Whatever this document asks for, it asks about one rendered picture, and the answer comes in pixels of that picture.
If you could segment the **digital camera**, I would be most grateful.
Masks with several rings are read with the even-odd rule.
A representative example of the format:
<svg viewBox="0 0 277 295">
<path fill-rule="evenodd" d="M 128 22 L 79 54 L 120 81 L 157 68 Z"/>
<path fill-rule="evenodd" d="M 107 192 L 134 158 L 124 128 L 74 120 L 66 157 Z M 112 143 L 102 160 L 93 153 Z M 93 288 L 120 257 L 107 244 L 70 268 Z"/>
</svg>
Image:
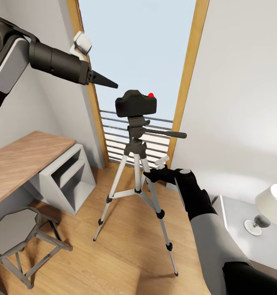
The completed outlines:
<svg viewBox="0 0 277 295">
<path fill-rule="evenodd" d="M 155 114 L 157 99 L 153 93 L 144 95 L 139 90 L 127 90 L 122 98 L 115 100 L 119 118 Z"/>
</svg>

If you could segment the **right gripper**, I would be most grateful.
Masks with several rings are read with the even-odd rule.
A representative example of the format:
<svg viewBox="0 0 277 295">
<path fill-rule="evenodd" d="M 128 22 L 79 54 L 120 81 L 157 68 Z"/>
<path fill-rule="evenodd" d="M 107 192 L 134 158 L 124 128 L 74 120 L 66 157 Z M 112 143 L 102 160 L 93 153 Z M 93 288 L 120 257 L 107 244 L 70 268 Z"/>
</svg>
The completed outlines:
<svg viewBox="0 0 277 295">
<path fill-rule="evenodd" d="M 143 172 L 143 175 L 151 179 L 151 182 L 153 183 L 157 182 L 158 180 L 167 182 L 165 176 L 169 170 L 170 169 L 168 169 L 167 165 L 165 164 L 163 169 L 150 169 L 150 172 Z"/>
</svg>

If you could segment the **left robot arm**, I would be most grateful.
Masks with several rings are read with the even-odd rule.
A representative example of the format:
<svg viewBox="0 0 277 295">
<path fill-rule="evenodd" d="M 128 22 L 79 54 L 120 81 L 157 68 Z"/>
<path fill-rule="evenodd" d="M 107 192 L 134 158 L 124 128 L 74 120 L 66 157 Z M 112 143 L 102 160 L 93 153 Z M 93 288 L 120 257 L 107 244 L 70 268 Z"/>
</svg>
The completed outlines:
<svg viewBox="0 0 277 295">
<path fill-rule="evenodd" d="M 30 43 L 25 37 L 31 39 Z M 92 43 L 81 31 L 75 35 L 70 54 L 40 42 L 33 34 L 0 17 L 0 107 L 27 65 L 77 84 L 89 82 L 117 89 L 118 85 L 96 71 L 89 71 L 85 56 Z M 76 51 L 78 50 L 78 51 Z"/>
</svg>

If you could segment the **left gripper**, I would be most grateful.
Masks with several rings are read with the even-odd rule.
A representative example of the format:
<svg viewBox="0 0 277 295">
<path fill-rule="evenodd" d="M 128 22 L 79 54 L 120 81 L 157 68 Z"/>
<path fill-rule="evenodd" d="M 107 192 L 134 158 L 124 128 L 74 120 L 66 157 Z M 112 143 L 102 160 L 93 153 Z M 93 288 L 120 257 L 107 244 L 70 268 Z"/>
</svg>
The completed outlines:
<svg viewBox="0 0 277 295">
<path fill-rule="evenodd" d="M 96 71 L 89 71 L 89 63 L 53 48 L 51 55 L 51 74 L 67 81 L 87 85 L 89 82 L 117 89 L 118 85 L 112 80 L 100 75 Z"/>
</svg>

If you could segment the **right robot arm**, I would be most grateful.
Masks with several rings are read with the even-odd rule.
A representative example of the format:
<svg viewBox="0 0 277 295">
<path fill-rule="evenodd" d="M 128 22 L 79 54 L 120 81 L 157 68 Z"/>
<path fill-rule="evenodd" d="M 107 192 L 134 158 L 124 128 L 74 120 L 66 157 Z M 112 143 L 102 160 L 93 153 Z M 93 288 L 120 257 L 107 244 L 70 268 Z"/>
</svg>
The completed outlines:
<svg viewBox="0 0 277 295">
<path fill-rule="evenodd" d="M 160 180 L 177 186 L 211 295 L 277 295 L 277 278 L 254 269 L 212 207 L 208 192 L 198 186 L 194 173 L 168 169 L 168 160 L 168 155 L 158 159 L 156 169 L 143 175 L 153 183 Z"/>
</svg>

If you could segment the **camera tripod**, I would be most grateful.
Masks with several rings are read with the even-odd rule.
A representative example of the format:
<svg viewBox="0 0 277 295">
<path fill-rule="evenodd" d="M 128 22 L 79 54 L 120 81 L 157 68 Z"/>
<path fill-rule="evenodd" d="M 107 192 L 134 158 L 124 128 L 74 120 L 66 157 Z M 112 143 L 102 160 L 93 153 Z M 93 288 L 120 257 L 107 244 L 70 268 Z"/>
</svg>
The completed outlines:
<svg viewBox="0 0 277 295">
<path fill-rule="evenodd" d="M 156 195 L 156 190 L 154 187 L 154 183 L 151 182 L 151 179 L 146 177 L 145 175 L 140 176 L 140 160 L 143 168 L 143 172 L 150 172 L 149 164 L 147 161 L 147 155 L 146 155 L 146 149 L 147 149 L 147 143 L 144 142 L 142 143 L 142 140 L 139 138 L 142 137 L 142 135 L 146 132 L 148 133 L 155 133 L 155 134 L 164 134 L 167 136 L 171 137 L 176 137 L 176 138 L 186 138 L 187 134 L 186 133 L 180 133 L 180 132 L 173 132 L 173 131 L 159 131 L 159 130 L 153 130 L 153 129 L 146 129 L 144 126 L 150 124 L 150 120 L 145 120 L 144 116 L 129 116 L 128 118 L 129 126 L 127 126 L 127 130 L 129 132 L 129 143 L 126 144 L 125 150 L 124 150 L 124 155 L 122 157 L 121 163 L 119 165 L 119 169 L 117 171 L 117 174 L 115 176 L 115 180 L 113 182 L 112 188 L 110 190 L 109 195 L 106 198 L 106 206 L 105 210 L 102 214 L 102 217 L 99 219 L 98 224 L 99 227 L 96 231 L 96 236 L 93 239 L 93 241 L 96 241 L 97 234 L 99 232 L 99 229 L 101 225 L 103 224 L 103 219 L 105 217 L 105 213 L 109 207 L 110 202 L 114 198 L 118 197 L 124 197 L 124 196 L 129 196 L 129 195 L 135 195 L 137 194 L 146 204 L 148 204 L 155 212 L 157 217 L 160 220 L 160 224 L 164 233 L 165 237 L 165 242 L 166 242 L 166 247 L 169 250 L 170 258 L 174 267 L 174 273 L 176 276 L 179 275 L 179 273 L 176 270 L 176 266 L 174 263 L 174 259 L 172 256 L 172 248 L 173 244 L 169 242 L 166 230 L 165 230 L 165 225 L 163 221 L 163 217 L 165 216 L 165 211 L 163 209 L 160 209 L 159 201 Z M 135 166 L 135 189 L 130 189 L 122 192 L 117 192 L 115 193 L 115 188 L 117 186 L 117 183 L 119 181 L 119 178 L 121 176 L 121 173 L 123 171 L 123 168 L 125 166 L 126 160 L 130 154 L 130 152 L 133 152 L 134 154 L 134 166 Z M 144 183 L 144 180 L 146 179 L 146 182 L 148 184 L 149 191 L 151 192 L 151 196 L 153 201 L 142 191 L 142 186 Z"/>
</svg>

